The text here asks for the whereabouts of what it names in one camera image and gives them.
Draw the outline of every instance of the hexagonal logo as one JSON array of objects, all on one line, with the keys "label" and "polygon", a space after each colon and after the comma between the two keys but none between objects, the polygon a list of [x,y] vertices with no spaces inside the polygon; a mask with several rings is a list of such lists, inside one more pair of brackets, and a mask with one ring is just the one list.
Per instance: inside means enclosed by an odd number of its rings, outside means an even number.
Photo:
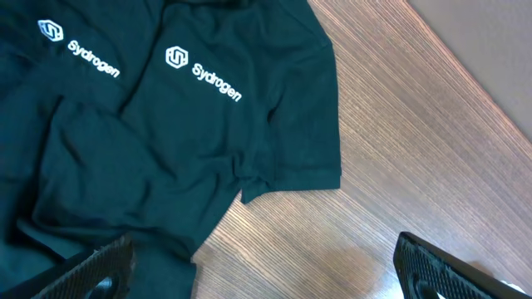
[{"label": "hexagonal logo", "polygon": [[189,53],[181,47],[169,47],[166,49],[166,63],[178,69],[189,64]]},{"label": "hexagonal logo", "polygon": [[39,25],[39,29],[41,29],[41,33],[48,37],[48,39],[52,42],[59,42],[63,40],[63,28],[59,25],[57,25],[52,20],[41,20],[37,21],[37,25]]}]

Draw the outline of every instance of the wooden plank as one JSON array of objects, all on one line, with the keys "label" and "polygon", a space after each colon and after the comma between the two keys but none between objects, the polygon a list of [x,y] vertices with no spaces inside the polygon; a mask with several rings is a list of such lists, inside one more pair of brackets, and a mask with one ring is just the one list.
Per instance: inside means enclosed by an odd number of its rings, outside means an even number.
[{"label": "wooden plank", "polygon": [[532,146],[405,2],[312,0],[335,44],[342,189],[235,201],[198,298],[402,298],[418,234],[532,293]]}]

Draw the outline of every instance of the shirt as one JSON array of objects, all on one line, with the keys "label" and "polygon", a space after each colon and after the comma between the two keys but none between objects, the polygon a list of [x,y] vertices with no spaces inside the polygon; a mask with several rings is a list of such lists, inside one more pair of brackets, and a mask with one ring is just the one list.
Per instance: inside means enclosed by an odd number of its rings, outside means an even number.
[{"label": "shirt", "polygon": [[130,297],[190,297],[190,259],[240,190],[339,188],[333,47],[306,1],[0,13],[0,291],[126,230]]}]

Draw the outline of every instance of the dark green fabric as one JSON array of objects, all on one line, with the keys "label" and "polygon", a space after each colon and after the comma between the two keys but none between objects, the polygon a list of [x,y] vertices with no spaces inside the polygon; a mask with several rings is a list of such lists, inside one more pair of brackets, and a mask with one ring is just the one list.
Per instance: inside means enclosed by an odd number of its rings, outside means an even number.
[{"label": "dark green fabric", "polygon": [[0,0],[0,62],[0,291],[130,231],[131,298],[190,297],[240,190],[339,187],[333,48],[304,0]]}]

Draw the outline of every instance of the fabric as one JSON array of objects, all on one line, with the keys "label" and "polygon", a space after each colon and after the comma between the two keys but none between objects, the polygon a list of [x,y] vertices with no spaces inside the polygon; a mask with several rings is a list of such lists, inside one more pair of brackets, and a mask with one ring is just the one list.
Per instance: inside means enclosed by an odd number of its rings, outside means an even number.
[{"label": "fabric", "polygon": [[304,0],[0,0],[0,291],[130,231],[131,298],[190,297],[236,194],[340,184]]}]

